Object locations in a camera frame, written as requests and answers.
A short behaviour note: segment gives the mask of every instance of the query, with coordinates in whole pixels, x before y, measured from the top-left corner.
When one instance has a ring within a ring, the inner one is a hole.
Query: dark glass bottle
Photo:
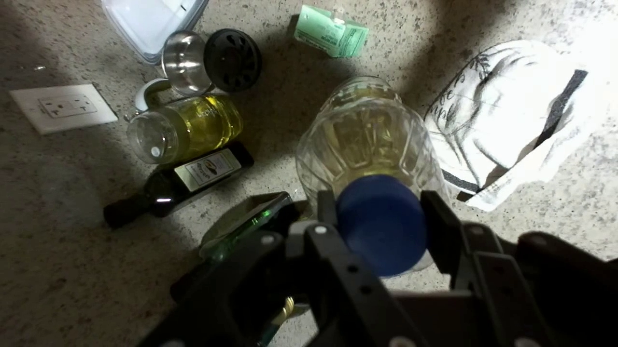
[[[231,143],[192,162],[155,170],[142,193],[105,207],[103,216],[111,228],[123,228],[146,212],[169,216],[180,203],[250,166],[254,158],[248,149],[242,143]]]

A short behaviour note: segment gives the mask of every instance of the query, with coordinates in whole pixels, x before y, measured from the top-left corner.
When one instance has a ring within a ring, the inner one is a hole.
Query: yellow liquid
[[[217,151],[236,139],[242,130],[242,118],[229,97],[190,99],[175,108],[171,124],[179,133],[177,160],[188,160]]]

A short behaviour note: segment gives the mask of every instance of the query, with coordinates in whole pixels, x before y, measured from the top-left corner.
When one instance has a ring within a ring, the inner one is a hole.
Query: green object
[[[325,51],[333,58],[358,56],[368,41],[370,29],[347,24],[333,12],[304,6],[294,39]]]

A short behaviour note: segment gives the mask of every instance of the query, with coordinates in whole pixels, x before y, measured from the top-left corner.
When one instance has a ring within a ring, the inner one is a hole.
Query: bottle label
[[[180,182],[190,189],[190,193],[200,191],[244,166],[233,155],[231,149],[215,153],[211,157],[188,162],[184,166],[175,168]]]

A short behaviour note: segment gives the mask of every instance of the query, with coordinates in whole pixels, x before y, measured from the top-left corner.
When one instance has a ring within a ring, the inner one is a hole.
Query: speckled countertop
[[[167,220],[144,218],[113,234],[101,209],[142,187],[150,168],[132,157],[124,114],[155,68],[140,64],[113,31],[101,2],[0,4],[0,345],[136,345],[173,309],[169,286],[196,265],[207,228],[252,193],[304,193],[294,147],[329,93],[347,78],[389,79],[426,112],[468,58],[505,41],[540,39],[617,79],[617,0],[316,0],[366,24],[372,39],[350,62],[291,39],[302,2],[211,0],[198,29],[236,27],[265,56],[262,81],[236,101],[244,143],[258,164]],[[95,83],[119,124],[39,137],[11,101],[20,87]],[[493,214],[457,207],[515,239],[547,230],[609,259],[618,257],[618,130],[605,122],[549,185],[520,189]],[[387,282],[445,290],[433,268]],[[277,345],[300,345],[308,319]]]

